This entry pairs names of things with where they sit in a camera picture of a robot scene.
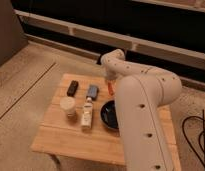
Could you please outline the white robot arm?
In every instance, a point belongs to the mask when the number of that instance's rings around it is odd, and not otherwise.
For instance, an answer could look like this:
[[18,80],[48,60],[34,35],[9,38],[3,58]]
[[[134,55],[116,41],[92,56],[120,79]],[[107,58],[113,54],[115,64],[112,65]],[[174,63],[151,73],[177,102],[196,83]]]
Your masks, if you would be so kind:
[[116,82],[115,108],[127,171],[174,171],[158,114],[175,101],[180,78],[155,66],[127,62],[122,50],[101,57],[106,78]]

